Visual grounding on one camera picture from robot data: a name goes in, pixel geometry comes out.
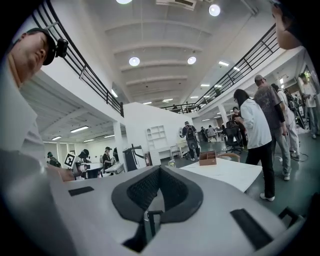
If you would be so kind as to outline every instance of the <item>black railing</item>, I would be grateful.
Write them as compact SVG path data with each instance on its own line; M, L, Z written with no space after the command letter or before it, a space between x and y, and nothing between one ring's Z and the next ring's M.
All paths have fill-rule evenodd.
M161 109L169 110L177 114L187 114L199 111L201 109L201 106L196 105L195 103L188 103L174 106L165 106L161 107Z
M236 82L240 81L240 79L247 76L278 49L276 25L273 25L248 51L248 53L244 55L244 57L242 57L223 77L214 83L214 86L195 103L196 106L201 108L213 101Z
M81 55L64 26L61 24L51 2L49 0L44 1L34 11L32 18L39 28L47 29L50 32L55 42L57 42L59 38L63 38L69 42L66 56L63 58L65 62L77 73L80 80L90 86L92 90L123 117L123 103L119 103L116 100Z

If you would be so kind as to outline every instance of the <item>black padded cushion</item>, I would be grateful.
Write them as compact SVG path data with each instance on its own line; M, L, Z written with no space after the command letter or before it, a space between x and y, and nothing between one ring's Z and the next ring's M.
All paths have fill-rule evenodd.
M160 165L116 186L111 195L112 203L124 219L141 223L159 189L165 207L160 223L186 221L204 199L196 183Z

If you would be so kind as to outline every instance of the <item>white wall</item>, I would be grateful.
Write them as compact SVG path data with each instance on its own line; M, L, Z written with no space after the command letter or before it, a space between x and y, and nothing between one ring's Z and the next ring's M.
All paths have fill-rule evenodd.
M137 102L126 104L123 108L128 144L141 145L144 153L149 152L147 128L164 125L168 145L174 146L179 139L179 128L184 127L185 121L193 124L192 119L187 115Z

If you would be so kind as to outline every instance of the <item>white table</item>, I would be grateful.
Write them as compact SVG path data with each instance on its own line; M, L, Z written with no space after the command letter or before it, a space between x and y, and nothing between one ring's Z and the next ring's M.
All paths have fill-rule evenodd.
M228 183L245 192L262 171L262 166L217 158L216 165L200 166L195 162L180 169Z

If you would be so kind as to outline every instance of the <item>hoodie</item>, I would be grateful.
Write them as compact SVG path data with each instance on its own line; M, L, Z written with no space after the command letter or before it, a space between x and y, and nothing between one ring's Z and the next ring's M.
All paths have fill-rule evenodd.
M272 138L270 128L261 107L248 98L240 108L243 125L248 135L248 149L268 144Z

